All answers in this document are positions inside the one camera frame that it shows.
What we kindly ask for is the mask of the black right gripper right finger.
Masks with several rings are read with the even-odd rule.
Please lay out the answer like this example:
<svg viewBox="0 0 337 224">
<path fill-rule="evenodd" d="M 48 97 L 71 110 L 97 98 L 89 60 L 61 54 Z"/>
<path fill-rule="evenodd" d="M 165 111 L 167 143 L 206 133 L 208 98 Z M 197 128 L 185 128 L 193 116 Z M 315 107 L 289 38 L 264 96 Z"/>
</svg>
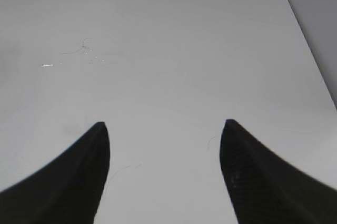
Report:
<svg viewBox="0 0 337 224">
<path fill-rule="evenodd" d="M 219 150 L 238 223 L 336 223 L 336 190 L 275 154 L 237 121 L 225 121 Z"/>
</svg>

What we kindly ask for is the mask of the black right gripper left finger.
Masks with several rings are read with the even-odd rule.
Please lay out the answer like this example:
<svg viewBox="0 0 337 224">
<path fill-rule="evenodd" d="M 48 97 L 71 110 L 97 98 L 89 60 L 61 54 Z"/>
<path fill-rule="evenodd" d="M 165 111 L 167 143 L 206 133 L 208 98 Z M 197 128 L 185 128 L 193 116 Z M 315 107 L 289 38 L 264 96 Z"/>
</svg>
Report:
<svg viewBox="0 0 337 224">
<path fill-rule="evenodd" d="M 1 192 L 1 223 L 94 223 L 110 168 L 104 122 L 61 155 Z"/>
</svg>

